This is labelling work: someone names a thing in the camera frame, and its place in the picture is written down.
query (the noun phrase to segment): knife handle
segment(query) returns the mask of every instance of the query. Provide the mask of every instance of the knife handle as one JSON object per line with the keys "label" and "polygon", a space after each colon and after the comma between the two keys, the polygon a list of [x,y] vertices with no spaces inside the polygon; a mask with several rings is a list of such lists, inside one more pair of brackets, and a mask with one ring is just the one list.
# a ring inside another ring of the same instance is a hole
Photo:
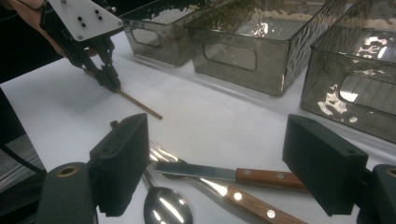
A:
{"label": "knife handle", "polygon": [[235,180],[238,183],[260,184],[308,192],[300,179],[290,172],[237,168]]}
{"label": "knife handle", "polygon": [[223,197],[229,203],[249,214],[258,220],[268,224],[303,224],[297,217],[293,217],[272,205],[265,203],[241,189],[233,186],[227,188],[227,194]]}

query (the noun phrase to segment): fork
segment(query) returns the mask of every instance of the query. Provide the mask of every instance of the fork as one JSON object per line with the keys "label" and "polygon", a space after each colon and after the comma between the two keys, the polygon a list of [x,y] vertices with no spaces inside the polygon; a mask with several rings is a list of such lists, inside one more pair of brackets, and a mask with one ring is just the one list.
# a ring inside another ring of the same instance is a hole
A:
{"label": "fork", "polygon": [[[157,144],[149,142],[150,158],[152,161],[166,161],[166,162],[180,162],[186,163],[182,159],[172,155],[167,152]],[[179,175],[163,175],[170,179],[181,178],[184,176]],[[222,186],[213,181],[209,181],[204,178],[198,177],[187,177],[193,179],[194,181],[205,186],[207,189],[213,191],[218,195],[224,202],[249,213],[250,215],[257,218],[259,221],[269,224],[285,224],[285,223],[295,223],[302,224],[305,223],[300,219],[293,217],[280,209],[273,207],[272,205],[257,199],[241,189],[235,186]]]}

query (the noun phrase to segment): table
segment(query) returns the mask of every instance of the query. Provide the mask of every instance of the table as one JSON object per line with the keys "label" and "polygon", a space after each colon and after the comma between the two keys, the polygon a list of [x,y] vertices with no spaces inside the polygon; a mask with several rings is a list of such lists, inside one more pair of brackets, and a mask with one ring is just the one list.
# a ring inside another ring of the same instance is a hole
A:
{"label": "table", "polygon": [[[122,89],[163,116],[148,115],[149,138],[189,163],[225,168],[288,171],[282,161],[288,114],[315,119],[370,155],[367,168],[396,163],[396,145],[300,109],[304,72],[282,97],[196,74],[192,62],[174,67],[133,55],[126,36],[112,37],[114,66]],[[143,113],[100,87],[66,59],[1,85],[47,170],[89,160],[90,150],[111,131],[109,122]],[[151,172],[157,186],[187,197],[194,222],[254,223],[188,179],[169,180]],[[282,189],[239,186],[249,194],[308,223],[355,223],[352,216],[327,217],[312,196]],[[144,223],[147,186],[141,181],[121,217],[99,214],[100,223]]]}

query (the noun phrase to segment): storage bin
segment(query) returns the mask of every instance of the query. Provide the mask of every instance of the storage bin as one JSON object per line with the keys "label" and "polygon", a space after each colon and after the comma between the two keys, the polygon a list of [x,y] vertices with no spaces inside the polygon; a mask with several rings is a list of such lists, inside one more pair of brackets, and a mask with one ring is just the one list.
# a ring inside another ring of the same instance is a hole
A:
{"label": "storage bin", "polygon": [[159,0],[120,16],[134,54],[181,66],[190,58],[184,25],[224,0]]}
{"label": "storage bin", "polygon": [[310,44],[345,6],[345,0],[230,1],[186,25],[194,69],[282,95],[306,68]]}
{"label": "storage bin", "polygon": [[312,45],[301,108],[396,143],[396,3],[360,0]]}

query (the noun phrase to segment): spoon bowl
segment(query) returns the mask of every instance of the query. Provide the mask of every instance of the spoon bowl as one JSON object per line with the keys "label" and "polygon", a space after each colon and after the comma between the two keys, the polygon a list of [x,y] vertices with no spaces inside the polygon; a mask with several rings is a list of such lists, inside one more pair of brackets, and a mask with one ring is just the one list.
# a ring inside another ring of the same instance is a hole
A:
{"label": "spoon bowl", "polygon": [[155,187],[146,171],[144,177],[148,183],[148,195],[144,204],[146,224],[192,224],[192,213],[184,198],[176,191]]}

